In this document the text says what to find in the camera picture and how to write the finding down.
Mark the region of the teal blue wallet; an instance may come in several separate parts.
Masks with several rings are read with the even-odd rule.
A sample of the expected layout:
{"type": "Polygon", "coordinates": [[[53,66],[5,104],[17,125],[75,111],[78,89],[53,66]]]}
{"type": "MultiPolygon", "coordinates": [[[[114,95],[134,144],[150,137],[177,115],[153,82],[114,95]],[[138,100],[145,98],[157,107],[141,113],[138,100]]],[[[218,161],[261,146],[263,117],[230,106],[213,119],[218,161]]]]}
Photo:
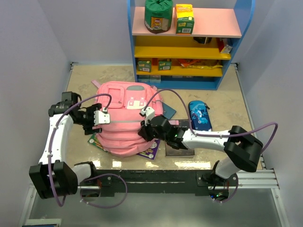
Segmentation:
{"type": "Polygon", "coordinates": [[[162,108],[163,108],[163,116],[166,117],[167,119],[172,119],[172,117],[176,114],[176,110],[170,107],[169,105],[162,103],[162,108]]]}

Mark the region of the pink student backpack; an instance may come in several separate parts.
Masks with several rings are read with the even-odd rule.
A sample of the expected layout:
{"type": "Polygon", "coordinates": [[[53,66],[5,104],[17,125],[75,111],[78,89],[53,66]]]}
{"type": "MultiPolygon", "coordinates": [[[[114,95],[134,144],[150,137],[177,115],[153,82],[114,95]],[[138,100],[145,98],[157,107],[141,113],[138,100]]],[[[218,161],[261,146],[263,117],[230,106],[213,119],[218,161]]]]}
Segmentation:
{"type": "Polygon", "coordinates": [[[144,120],[140,116],[150,98],[156,94],[157,88],[145,83],[110,81],[103,84],[93,80],[98,94],[110,94],[112,101],[108,107],[110,124],[100,125],[101,133],[97,139],[103,149],[115,156],[129,157],[144,152],[155,142],[147,142],[138,135],[144,120]]]}

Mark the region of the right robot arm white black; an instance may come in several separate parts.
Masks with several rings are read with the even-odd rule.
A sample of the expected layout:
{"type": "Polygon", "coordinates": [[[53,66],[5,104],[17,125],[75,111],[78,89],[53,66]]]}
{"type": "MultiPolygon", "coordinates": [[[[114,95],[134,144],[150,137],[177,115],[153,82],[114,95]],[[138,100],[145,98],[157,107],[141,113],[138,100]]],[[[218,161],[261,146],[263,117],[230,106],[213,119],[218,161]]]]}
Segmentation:
{"type": "Polygon", "coordinates": [[[210,185],[223,185],[240,170],[257,170],[263,143],[240,126],[226,131],[191,131],[189,127],[172,125],[163,115],[142,121],[139,136],[146,141],[159,139],[174,149],[205,148],[224,152],[227,157],[217,161],[208,174],[202,176],[210,185]]]}

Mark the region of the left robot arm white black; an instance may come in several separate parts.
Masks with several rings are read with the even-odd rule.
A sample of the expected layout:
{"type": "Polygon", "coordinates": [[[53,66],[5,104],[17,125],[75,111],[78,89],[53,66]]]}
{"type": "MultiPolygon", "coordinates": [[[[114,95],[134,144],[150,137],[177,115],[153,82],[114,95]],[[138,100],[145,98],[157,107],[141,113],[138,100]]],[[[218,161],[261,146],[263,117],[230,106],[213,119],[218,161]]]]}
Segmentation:
{"type": "Polygon", "coordinates": [[[102,105],[93,104],[81,110],[81,101],[79,94],[63,92],[61,101],[48,110],[50,128],[47,142],[38,165],[29,169],[29,176],[42,199],[73,195],[80,183],[94,185],[98,181],[93,162],[78,163],[73,168],[65,162],[73,125],[81,125],[86,135],[98,131],[94,128],[95,115],[102,105]]]}

